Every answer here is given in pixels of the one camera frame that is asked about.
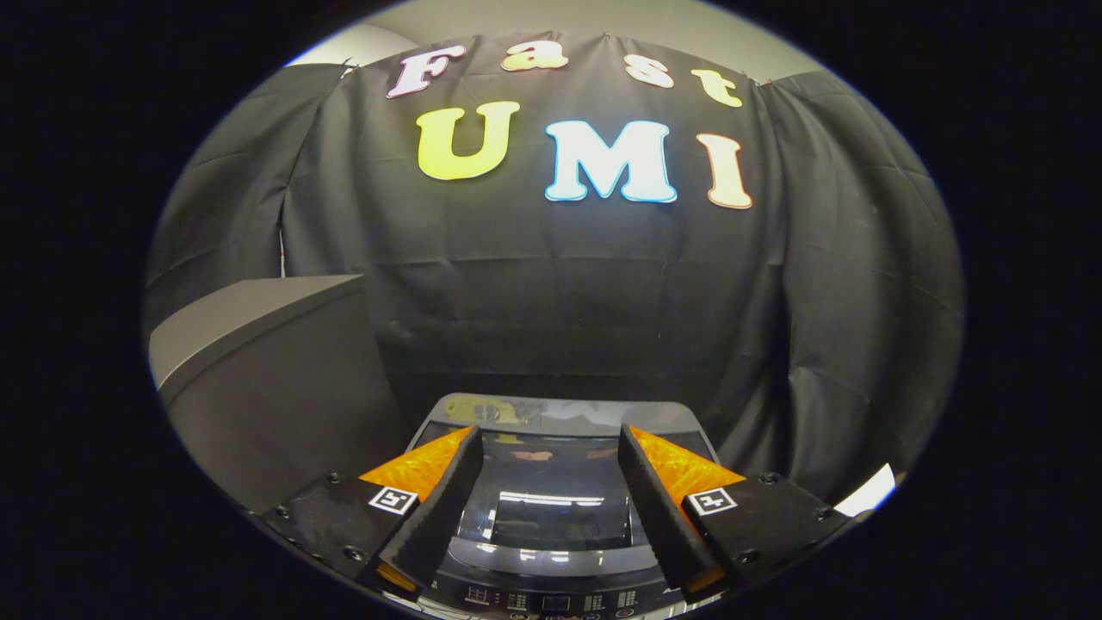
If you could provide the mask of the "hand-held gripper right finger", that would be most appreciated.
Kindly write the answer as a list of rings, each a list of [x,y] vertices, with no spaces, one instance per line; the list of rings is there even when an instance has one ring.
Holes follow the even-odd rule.
[[[774,580],[862,522],[779,474],[735,474],[622,425],[617,459],[665,580],[685,603]]]

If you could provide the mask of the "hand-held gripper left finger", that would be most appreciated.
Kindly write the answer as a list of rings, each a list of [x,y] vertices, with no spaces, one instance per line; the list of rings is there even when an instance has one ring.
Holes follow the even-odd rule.
[[[480,428],[460,428],[366,474],[326,474],[258,519],[343,580],[414,603],[436,578],[483,463]]]

